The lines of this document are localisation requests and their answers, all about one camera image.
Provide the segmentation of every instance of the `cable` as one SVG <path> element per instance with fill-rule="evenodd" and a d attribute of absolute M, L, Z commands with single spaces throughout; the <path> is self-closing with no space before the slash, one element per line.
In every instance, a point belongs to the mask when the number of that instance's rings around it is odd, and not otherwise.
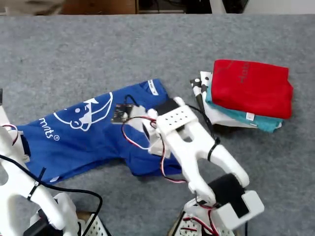
<path fill-rule="evenodd" d="M 156 4 L 157 4 L 157 12 L 159 13 L 159 2 L 158 0 L 155 0 Z"/>
<path fill-rule="evenodd" d="M 133 103 L 134 103 L 137 107 L 139 107 L 139 104 L 136 102 L 136 100 L 134 99 L 134 97 L 133 97 L 132 95 L 130 95 L 130 94 L 127 94 L 127 95 L 125 96 L 124 104 L 127 104 L 127 99 L 128 99 L 128 98 L 130 98 L 130 99 L 133 101 Z"/>
<path fill-rule="evenodd" d="M 185 4 L 181 3 L 181 1 L 171 1 L 171 0 L 164 0 L 171 4 L 172 6 L 185 6 Z"/>
<path fill-rule="evenodd" d="M 124 130 L 125 124 L 126 124 L 128 121 L 130 121 L 130 120 L 132 120 L 132 119 L 135 119 L 135 118 L 148 119 L 148 120 L 150 120 L 151 122 L 156 121 L 156 120 L 153 119 L 153 118 L 150 118 L 150 117 L 139 116 L 139 117 L 131 117 L 131 118 L 125 120 L 125 121 L 122 123 L 121 129 L 122 129 L 122 134 L 123 134 L 123 136 L 125 137 L 125 139 L 127 139 L 128 142 L 130 142 L 131 144 L 137 146 L 138 148 L 140 148 L 140 149 L 142 149 L 142 150 L 148 150 L 148 149 L 151 148 L 152 146 L 150 146 L 150 147 L 143 147 L 143 146 L 139 145 L 138 143 L 136 143 L 136 142 L 135 142 L 134 140 L 132 140 L 131 138 L 129 138 L 129 137 L 127 136 L 127 134 L 125 133 L 125 130 Z"/>
<path fill-rule="evenodd" d="M 81 223 L 78 222 L 78 225 L 79 225 L 78 236 L 81 236 Z"/>
<path fill-rule="evenodd" d="M 70 189 L 70 188 L 62 188 L 62 187 L 57 187 L 57 186 L 53 186 L 53 185 L 50 185 L 50 184 L 47 184 L 45 182 L 43 182 L 42 180 L 40 180 L 37 176 L 35 176 L 33 173 L 31 173 L 28 169 L 26 169 L 24 166 L 22 166 L 20 163 L 18 163 L 17 161 L 9 158 L 9 157 L 6 157 L 6 156 L 3 156 L 3 155 L 0 155 L 0 159 L 3 159 L 5 161 L 8 161 L 8 162 L 11 162 L 12 164 L 14 164 L 15 166 L 17 166 L 21 171 L 23 171 L 25 174 L 27 174 L 29 177 L 31 177 L 32 179 L 34 179 L 35 181 L 37 181 L 39 184 L 45 186 L 46 188 L 50 188 L 50 189 L 53 189 L 53 190 L 57 190 L 57 191 L 61 191 L 61 192 L 70 192 L 70 193 L 85 193 L 85 194 L 90 194 L 92 196 L 95 196 L 99 199 L 99 204 L 98 204 L 98 207 L 95 211 L 95 214 L 94 216 L 92 217 L 90 223 L 88 224 L 87 228 L 84 230 L 82 236 L 85 236 L 90 227 L 92 226 L 93 222 L 95 221 L 101 207 L 102 207 L 102 204 L 103 204 L 103 198 L 93 192 L 93 191 L 89 191 L 89 190 L 84 190 L 84 189 Z"/>
<path fill-rule="evenodd" d="M 187 183 L 187 180 L 185 180 L 185 179 L 173 179 L 173 178 L 166 177 L 165 172 L 164 172 L 164 160 L 165 160 L 165 156 L 166 156 L 165 155 L 166 154 L 165 144 L 164 144 L 162 136 L 160 136 L 160 138 L 161 138 L 162 145 L 163 145 L 163 151 L 162 151 L 162 158 L 161 158 L 159 166 L 160 166 L 160 170 L 162 172 L 163 177 L 172 183 Z"/>
<path fill-rule="evenodd" d="M 189 221 L 189 220 L 194 220 L 194 221 L 198 222 L 201 226 L 203 226 L 205 229 L 207 229 L 211 234 L 214 234 L 213 230 L 209 226 L 207 226 L 207 224 L 204 223 L 199 218 L 197 218 L 197 217 L 186 217 L 186 218 L 183 218 L 183 221 Z"/>
<path fill-rule="evenodd" d="M 209 217 L 210 226 L 211 226 L 211 229 L 212 229 L 213 232 L 214 232 L 214 235 L 219 236 L 219 232 L 218 232 L 218 230 L 216 229 L 216 227 L 215 227 L 215 225 L 213 224 L 212 219 L 211 219 L 211 210 L 208 211 L 208 217 Z"/>
<path fill-rule="evenodd" d="M 205 122 L 206 122 L 206 124 L 207 124 L 207 127 L 208 127 L 208 129 L 209 129 L 209 131 L 210 131 L 211 137 L 212 137 L 213 139 L 215 139 L 214 130 L 213 130 L 213 125 L 212 125 L 210 119 L 207 117 L 207 115 L 206 115 L 202 110 L 200 110 L 200 109 L 198 109 L 198 108 L 196 108 L 196 107 L 194 107 L 194 106 L 192 106 L 192 105 L 187 104 L 187 106 L 189 106 L 190 108 L 192 108 L 192 109 L 194 109 L 195 111 L 198 111 L 200 114 L 202 114 L 203 119 L 205 120 Z"/>
<path fill-rule="evenodd" d="M 13 144 L 12 144 L 12 146 L 13 146 L 19 138 L 18 128 L 14 124 L 4 124 L 2 127 L 11 127 L 11 128 L 14 128 L 16 130 L 16 136 L 15 136 L 15 139 L 13 140 Z"/>
<path fill-rule="evenodd" d="M 200 202 L 198 202 L 198 200 L 197 200 L 197 191 L 195 191 L 195 201 L 198 204 L 198 206 L 200 206 L 200 207 L 202 207 L 204 209 L 208 209 L 208 210 L 212 210 L 213 209 L 213 207 L 211 207 L 211 206 L 205 206 L 205 205 L 200 204 Z"/>
<path fill-rule="evenodd" d="M 189 230 L 189 231 L 192 231 L 192 232 L 197 232 L 196 229 L 186 228 L 186 227 L 181 227 L 181 230 Z"/>
<path fill-rule="evenodd" d="M 248 236 L 248 221 L 245 223 L 245 236 Z"/>

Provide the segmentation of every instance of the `blue t-shirt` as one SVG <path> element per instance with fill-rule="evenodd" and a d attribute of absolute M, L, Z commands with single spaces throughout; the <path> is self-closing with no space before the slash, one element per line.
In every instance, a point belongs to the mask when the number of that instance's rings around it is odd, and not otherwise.
<path fill-rule="evenodd" d="M 20 125 L 31 151 L 26 165 L 35 175 L 43 167 L 43 180 L 55 182 L 80 174 L 110 159 L 123 158 L 134 175 L 160 175 L 160 156 L 151 155 L 130 144 L 122 135 L 121 124 L 112 124 L 116 104 L 123 104 L 130 94 L 139 105 L 150 109 L 165 102 L 168 95 L 160 80 L 145 81 L 81 102 L 64 110 Z M 126 125 L 128 136 L 149 146 L 145 134 Z M 181 173 L 172 156 L 165 160 L 166 174 Z"/>

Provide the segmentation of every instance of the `clothing label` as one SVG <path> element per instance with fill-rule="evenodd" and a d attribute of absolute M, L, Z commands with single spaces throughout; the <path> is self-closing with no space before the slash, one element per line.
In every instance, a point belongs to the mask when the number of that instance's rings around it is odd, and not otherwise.
<path fill-rule="evenodd" d="M 23 156 L 22 156 L 22 160 L 23 160 L 24 163 L 27 163 L 27 162 L 30 161 L 30 157 L 29 157 L 28 155 L 23 155 Z"/>
<path fill-rule="evenodd" d="M 157 91 L 156 87 L 154 86 L 153 80 L 148 80 L 148 84 L 149 84 L 151 93 L 152 93 L 154 96 L 158 96 L 158 91 Z"/>
<path fill-rule="evenodd" d="M 52 178 L 51 180 L 50 180 L 50 182 L 52 183 L 52 182 L 55 182 L 55 181 L 57 181 L 59 179 L 59 176 L 57 176 L 57 177 L 54 177 L 54 178 Z"/>
<path fill-rule="evenodd" d="M 254 121 L 254 119 L 255 119 L 255 114 L 246 112 L 246 119 L 248 119 L 248 120 L 250 120 L 250 121 Z"/>

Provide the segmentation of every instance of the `folded clothing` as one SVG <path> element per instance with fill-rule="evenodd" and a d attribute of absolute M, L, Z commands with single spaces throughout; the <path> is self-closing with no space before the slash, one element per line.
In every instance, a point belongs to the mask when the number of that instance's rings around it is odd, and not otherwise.
<path fill-rule="evenodd" d="M 289 69 L 252 61 L 216 60 L 211 86 L 214 104 L 255 115 L 291 117 Z"/>
<path fill-rule="evenodd" d="M 209 83 L 212 79 L 212 72 L 201 71 L 200 79 L 190 80 L 193 93 L 196 97 L 196 101 L 200 110 L 202 110 L 207 117 L 210 119 L 212 124 L 219 124 L 230 127 L 245 127 L 245 128 L 256 128 L 253 125 L 248 125 L 238 120 L 235 120 L 228 115 L 220 112 L 219 110 L 209 106 L 206 102 L 207 90 Z"/>
<path fill-rule="evenodd" d="M 212 108 L 217 109 L 218 111 L 226 114 L 232 119 L 238 120 L 239 122 L 242 122 L 247 125 L 255 126 L 258 129 L 261 129 L 263 131 L 267 132 L 273 132 L 276 128 L 281 127 L 282 119 L 279 118 L 272 118 L 272 117 L 265 117 L 265 116 L 257 116 L 254 115 L 250 119 L 248 119 L 248 113 L 226 109 L 224 107 L 218 106 L 212 102 L 211 97 L 211 87 L 212 87 L 212 74 L 208 74 L 209 78 L 209 87 L 206 95 L 206 102 L 208 105 L 210 105 Z"/>
<path fill-rule="evenodd" d="M 150 109 L 165 102 L 168 95 L 160 80 L 154 79 L 122 88 L 81 102 L 20 125 L 31 151 L 29 170 L 43 180 L 58 182 L 80 174 L 114 158 L 122 158 L 134 175 L 160 175 L 160 157 L 130 144 L 122 135 L 121 125 L 112 124 L 116 104 L 132 95 L 139 105 Z M 143 147 L 149 142 L 144 133 L 126 125 L 128 136 Z M 166 174 L 178 174 L 180 165 L 171 156 L 165 160 Z"/>

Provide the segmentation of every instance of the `stack of folded clothes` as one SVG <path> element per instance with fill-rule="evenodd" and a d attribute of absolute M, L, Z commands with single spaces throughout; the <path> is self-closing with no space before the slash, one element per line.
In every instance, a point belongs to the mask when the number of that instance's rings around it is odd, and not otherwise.
<path fill-rule="evenodd" d="M 217 60 L 191 85 L 212 124 L 273 132 L 291 117 L 289 69 L 251 61 Z"/>

